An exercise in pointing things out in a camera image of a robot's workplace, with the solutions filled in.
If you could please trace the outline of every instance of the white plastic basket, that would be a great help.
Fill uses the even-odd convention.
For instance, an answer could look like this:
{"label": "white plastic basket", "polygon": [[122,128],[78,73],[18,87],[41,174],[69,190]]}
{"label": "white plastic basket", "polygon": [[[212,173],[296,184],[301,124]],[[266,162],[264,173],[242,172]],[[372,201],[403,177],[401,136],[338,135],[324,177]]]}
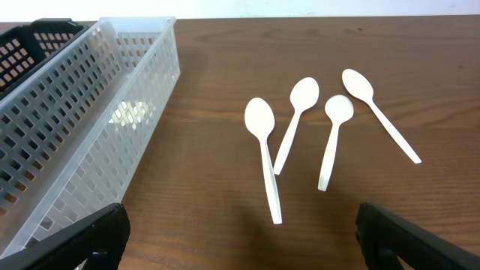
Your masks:
{"label": "white plastic basket", "polygon": [[103,18],[0,101],[0,252],[120,202],[179,77],[174,18]]}

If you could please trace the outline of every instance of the storage bin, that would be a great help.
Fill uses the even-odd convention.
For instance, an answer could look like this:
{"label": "storage bin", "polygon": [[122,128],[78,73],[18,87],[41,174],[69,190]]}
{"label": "storage bin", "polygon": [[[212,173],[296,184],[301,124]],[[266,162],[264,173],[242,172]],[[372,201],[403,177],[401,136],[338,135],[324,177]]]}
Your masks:
{"label": "storage bin", "polygon": [[0,36],[0,100],[89,27],[71,19],[38,19]]}
{"label": "storage bin", "polygon": [[6,257],[120,202],[179,77],[174,18],[102,18],[0,100]]}

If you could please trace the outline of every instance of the black basket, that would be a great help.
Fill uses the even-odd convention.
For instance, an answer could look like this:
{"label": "black basket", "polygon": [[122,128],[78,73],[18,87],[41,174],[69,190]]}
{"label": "black basket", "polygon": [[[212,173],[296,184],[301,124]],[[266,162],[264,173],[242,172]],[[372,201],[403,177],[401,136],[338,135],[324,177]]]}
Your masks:
{"label": "black basket", "polygon": [[0,36],[0,100],[89,27],[71,19],[39,19]]}

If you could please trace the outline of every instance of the spoon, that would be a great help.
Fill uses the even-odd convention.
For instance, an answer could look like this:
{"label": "spoon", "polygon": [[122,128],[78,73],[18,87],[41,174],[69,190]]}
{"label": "spoon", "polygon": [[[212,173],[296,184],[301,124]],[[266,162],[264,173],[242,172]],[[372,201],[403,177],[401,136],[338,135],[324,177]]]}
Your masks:
{"label": "spoon", "polygon": [[290,102],[295,109],[295,113],[293,114],[288,129],[286,129],[285,136],[280,144],[280,149],[278,149],[274,165],[276,175],[280,174],[287,160],[295,131],[299,125],[300,115],[315,105],[318,101],[319,93],[317,81],[312,78],[304,78],[293,87],[292,93],[290,94]]}
{"label": "spoon", "polygon": [[280,200],[278,198],[277,182],[272,169],[272,160],[270,159],[267,139],[275,126],[275,117],[270,106],[261,98],[255,97],[250,100],[245,109],[245,125],[260,141],[260,150],[262,152],[263,178],[265,179],[265,189],[267,191],[268,205],[270,207],[271,218],[274,224],[282,223],[282,214],[280,210]]}
{"label": "spoon", "polygon": [[405,154],[415,163],[419,164],[422,161],[420,157],[413,151],[412,147],[402,137],[400,132],[393,126],[393,124],[386,118],[385,115],[374,103],[374,89],[368,80],[357,71],[346,69],[342,73],[343,84],[346,90],[355,98],[365,102],[373,111],[375,116],[380,120],[383,127],[388,131],[393,140],[403,149]]}
{"label": "spoon", "polygon": [[335,152],[337,151],[338,130],[340,125],[353,116],[353,104],[344,95],[337,94],[328,99],[325,104],[325,112],[331,119],[331,132],[328,138],[325,154],[323,155],[322,167],[320,169],[320,180],[318,189],[326,191],[332,175],[333,163],[335,161]]}

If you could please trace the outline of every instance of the white wall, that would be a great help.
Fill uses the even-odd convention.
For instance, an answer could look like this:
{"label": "white wall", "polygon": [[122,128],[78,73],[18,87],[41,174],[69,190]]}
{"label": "white wall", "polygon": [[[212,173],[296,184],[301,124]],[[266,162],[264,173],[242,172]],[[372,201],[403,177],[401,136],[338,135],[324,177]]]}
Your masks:
{"label": "white wall", "polygon": [[133,16],[183,19],[480,14],[480,0],[5,0],[1,6],[3,22],[40,17],[79,21]]}

